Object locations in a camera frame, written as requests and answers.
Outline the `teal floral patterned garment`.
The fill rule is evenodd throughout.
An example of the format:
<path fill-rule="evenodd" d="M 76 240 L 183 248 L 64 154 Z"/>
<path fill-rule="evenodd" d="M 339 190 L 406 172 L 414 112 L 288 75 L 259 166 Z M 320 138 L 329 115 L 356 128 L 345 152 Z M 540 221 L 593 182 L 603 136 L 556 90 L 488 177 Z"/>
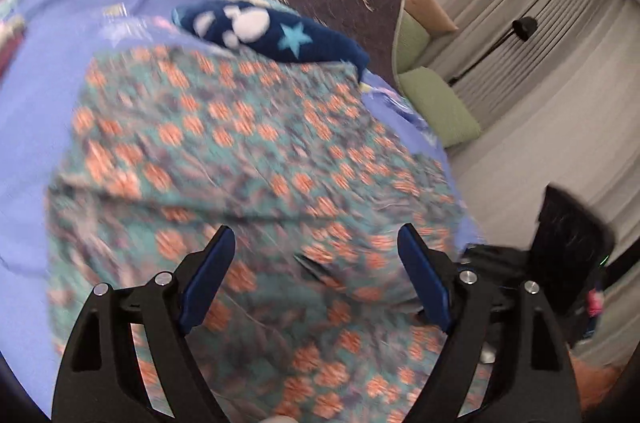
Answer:
<path fill-rule="evenodd" d="M 46 205 L 58 347 L 94 284 L 144 283 L 233 230 L 189 344 L 235 422 L 400 421 L 444 338 L 397 232 L 450 257 L 480 239 L 444 159 L 366 108 L 356 68 L 249 51 L 96 53 Z"/>

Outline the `green cushion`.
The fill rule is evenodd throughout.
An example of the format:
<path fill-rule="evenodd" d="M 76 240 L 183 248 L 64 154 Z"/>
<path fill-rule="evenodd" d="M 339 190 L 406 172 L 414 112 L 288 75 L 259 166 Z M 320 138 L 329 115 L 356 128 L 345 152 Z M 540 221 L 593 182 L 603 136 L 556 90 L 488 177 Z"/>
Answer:
<path fill-rule="evenodd" d="M 395 68 L 398 74 L 413 68 L 431 41 L 426 29 L 407 11 L 401 13 L 395 44 Z"/>
<path fill-rule="evenodd" d="M 421 66 L 399 74 L 397 79 L 413 109 L 426 120 L 444 148 L 480 138 L 480 123 L 436 72 Z"/>

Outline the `beige curtain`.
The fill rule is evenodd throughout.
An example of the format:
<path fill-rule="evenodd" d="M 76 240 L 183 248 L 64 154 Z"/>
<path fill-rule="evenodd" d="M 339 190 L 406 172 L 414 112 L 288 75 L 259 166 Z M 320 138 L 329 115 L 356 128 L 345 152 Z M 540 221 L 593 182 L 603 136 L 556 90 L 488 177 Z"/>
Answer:
<path fill-rule="evenodd" d="M 448 10 L 459 29 L 426 56 L 448 79 L 514 20 L 538 21 L 527 42 L 511 37 L 454 86 L 482 128 L 451 163 L 486 239 L 525 247 L 555 183 L 614 228 L 622 256 L 639 238 L 638 0 L 452 0 Z"/>

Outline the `black floor lamp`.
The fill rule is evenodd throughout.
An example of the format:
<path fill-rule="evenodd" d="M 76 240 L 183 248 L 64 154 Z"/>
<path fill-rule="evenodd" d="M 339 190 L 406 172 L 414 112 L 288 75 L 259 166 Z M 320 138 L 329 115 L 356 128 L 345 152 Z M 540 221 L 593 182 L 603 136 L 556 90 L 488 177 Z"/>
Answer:
<path fill-rule="evenodd" d="M 514 20 L 511 23 L 510 28 L 498 38 L 489 49 L 482 54 L 475 62 L 473 62 L 469 68 L 466 68 L 462 73 L 448 80 L 448 85 L 454 87 L 457 83 L 460 83 L 471 71 L 485 61 L 491 54 L 493 54 L 499 47 L 501 47 L 511 37 L 517 37 L 521 42 L 527 42 L 533 34 L 538 30 L 538 21 L 533 16 L 522 16 L 521 18 Z"/>

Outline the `blue bed sheet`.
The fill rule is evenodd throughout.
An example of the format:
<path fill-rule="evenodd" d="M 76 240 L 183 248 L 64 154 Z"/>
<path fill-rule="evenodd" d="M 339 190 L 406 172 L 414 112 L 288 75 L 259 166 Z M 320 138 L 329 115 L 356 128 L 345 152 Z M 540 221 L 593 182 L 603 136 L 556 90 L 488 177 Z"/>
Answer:
<path fill-rule="evenodd" d="M 51 328 L 46 201 L 72 141 L 85 71 L 96 53 L 134 47 L 258 54 L 204 42 L 174 23 L 175 8 L 203 1 L 8 0 L 9 15 L 24 26 L 24 37 L 1 79 L 1 350 L 43 411 L 52 407 L 66 346 L 55 345 Z M 442 157 L 454 183 L 440 143 L 420 117 L 394 101 L 381 79 L 357 74 L 366 108 L 389 120 L 411 148 Z"/>

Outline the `tan pillow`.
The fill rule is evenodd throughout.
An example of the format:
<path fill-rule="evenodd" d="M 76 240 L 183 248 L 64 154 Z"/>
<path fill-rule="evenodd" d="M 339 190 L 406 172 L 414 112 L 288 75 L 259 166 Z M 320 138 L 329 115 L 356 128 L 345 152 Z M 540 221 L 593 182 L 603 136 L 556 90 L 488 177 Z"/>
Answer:
<path fill-rule="evenodd" d="M 405 0 L 405 10 L 431 36 L 442 36 L 458 30 L 437 0 Z"/>

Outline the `navy star fleece blanket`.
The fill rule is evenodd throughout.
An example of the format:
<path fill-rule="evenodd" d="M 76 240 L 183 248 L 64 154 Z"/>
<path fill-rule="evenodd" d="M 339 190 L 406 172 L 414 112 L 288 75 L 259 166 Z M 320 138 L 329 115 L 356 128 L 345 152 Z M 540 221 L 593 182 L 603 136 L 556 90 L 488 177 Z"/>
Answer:
<path fill-rule="evenodd" d="M 359 73 L 369 55 L 358 42 L 306 16 L 249 1 L 206 0 L 172 12 L 174 23 L 195 37 L 238 50 L 242 47 L 283 63 L 345 62 Z"/>

